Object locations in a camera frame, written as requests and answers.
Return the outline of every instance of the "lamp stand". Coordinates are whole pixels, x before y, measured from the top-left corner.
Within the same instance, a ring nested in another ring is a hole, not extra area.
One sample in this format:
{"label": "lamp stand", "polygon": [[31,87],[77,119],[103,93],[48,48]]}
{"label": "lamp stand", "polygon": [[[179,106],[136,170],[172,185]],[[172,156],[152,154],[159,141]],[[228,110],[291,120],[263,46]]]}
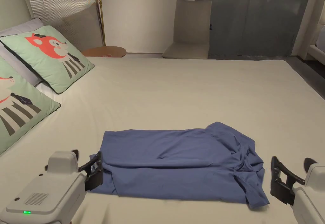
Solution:
{"label": "lamp stand", "polygon": [[101,25],[101,29],[102,29],[103,42],[104,42],[104,46],[106,46],[104,18],[103,18],[103,5],[102,5],[101,0],[99,0],[98,3],[99,3],[99,7],[100,7],[100,25]]}

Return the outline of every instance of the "gray door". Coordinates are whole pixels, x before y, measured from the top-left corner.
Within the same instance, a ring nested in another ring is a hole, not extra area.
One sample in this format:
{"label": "gray door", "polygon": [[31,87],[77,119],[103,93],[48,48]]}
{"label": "gray door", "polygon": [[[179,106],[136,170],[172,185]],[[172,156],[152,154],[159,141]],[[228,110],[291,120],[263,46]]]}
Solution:
{"label": "gray door", "polygon": [[210,54],[239,54],[249,0],[211,0]]}
{"label": "gray door", "polygon": [[290,55],[308,0],[250,0],[240,54]]}

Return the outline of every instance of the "chair backrest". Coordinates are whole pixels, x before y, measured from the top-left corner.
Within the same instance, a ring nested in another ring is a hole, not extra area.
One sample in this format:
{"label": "chair backrest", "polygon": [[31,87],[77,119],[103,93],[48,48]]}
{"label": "chair backrest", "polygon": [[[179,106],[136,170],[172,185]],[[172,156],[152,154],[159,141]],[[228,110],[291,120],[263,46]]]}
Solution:
{"label": "chair backrest", "polygon": [[208,44],[211,6],[211,1],[177,0],[174,42]]}

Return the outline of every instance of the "white wall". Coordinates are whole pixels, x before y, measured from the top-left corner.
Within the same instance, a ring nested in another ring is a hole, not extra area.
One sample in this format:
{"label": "white wall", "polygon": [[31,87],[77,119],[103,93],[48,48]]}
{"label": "white wall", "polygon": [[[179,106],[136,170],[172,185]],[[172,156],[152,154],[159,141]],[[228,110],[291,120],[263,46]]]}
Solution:
{"label": "white wall", "polygon": [[299,32],[298,32],[298,35],[297,35],[297,38],[296,38],[296,42],[295,42],[294,48],[292,50],[292,55],[293,56],[296,56],[298,54],[299,48],[300,48],[300,46],[302,44],[303,37],[304,37],[304,35],[306,33],[306,30],[307,30],[307,26],[308,26],[308,23],[309,23],[309,20],[310,20],[311,13],[313,12],[315,1],[316,0],[309,0],[308,1],[305,13],[304,13],[302,21],[301,21],[300,29],[299,29]]}
{"label": "white wall", "polygon": [[173,42],[176,0],[102,0],[107,46],[163,53]]}

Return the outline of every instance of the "mattress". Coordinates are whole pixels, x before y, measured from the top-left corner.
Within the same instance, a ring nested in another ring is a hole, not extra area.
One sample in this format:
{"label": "mattress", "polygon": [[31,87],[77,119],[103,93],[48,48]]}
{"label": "mattress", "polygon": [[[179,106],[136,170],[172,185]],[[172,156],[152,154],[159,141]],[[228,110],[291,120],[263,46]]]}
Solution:
{"label": "mattress", "polygon": [[222,201],[122,198],[89,193],[73,224],[295,223],[270,195],[277,156],[305,178],[305,157],[325,151],[325,101],[284,61],[90,58],[95,68],[60,95],[56,112],[0,156],[0,209],[36,177],[55,151],[78,149],[79,165],[106,130],[182,130],[224,123],[256,141],[270,205],[258,211]]}

